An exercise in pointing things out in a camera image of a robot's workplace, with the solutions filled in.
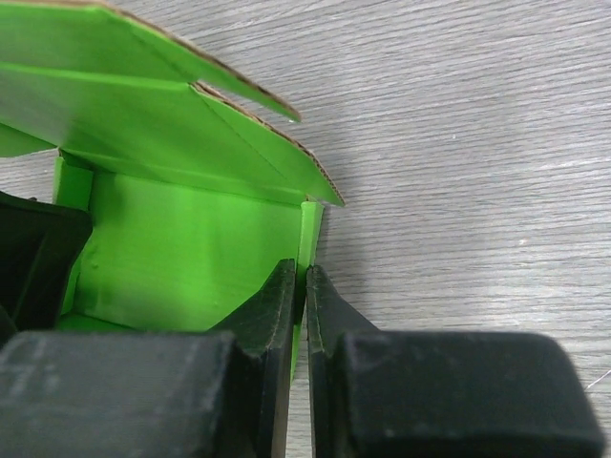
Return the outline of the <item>green paper box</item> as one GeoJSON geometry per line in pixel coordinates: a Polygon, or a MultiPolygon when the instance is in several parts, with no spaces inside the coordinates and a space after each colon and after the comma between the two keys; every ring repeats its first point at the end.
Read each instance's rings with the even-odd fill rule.
{"type": "Polygon", "coordinates": [[[284,259],[304,302],[324,207],[343,198],[314,154],[231,94],[300,117],[106,2],[2,3],[1,154],[56,150],[49,204],[93,224],[54,327],[205,331],[284,259]]]}

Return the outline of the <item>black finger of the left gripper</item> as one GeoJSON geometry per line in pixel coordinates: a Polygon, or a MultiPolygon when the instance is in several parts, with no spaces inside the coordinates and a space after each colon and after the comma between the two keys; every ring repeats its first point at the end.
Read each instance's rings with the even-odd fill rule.
{"type": "Polygon", "coordinates": [[[1,343],[55,326],[74,263],[93,232],[88,213],[1,195],[1,343]]]}

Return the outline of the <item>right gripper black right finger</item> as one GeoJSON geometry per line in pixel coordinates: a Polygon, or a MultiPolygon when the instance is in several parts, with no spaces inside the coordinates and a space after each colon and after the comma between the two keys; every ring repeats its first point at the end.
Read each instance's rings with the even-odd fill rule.
{"type": "Polygon", "coordinates": [[[316,457],[601,457],[564,349],[536,333],[377,328],[306,274],[316,457]]]}

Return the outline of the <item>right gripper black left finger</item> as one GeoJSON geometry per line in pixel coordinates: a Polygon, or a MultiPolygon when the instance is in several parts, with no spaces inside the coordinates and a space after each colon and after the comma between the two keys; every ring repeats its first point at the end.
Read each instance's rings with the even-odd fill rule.
{"type": "Polygon", "coordinates": [[[1,349],[5,457],[282,457],[296,265],[206,332],[23,331],[1,349]]]}

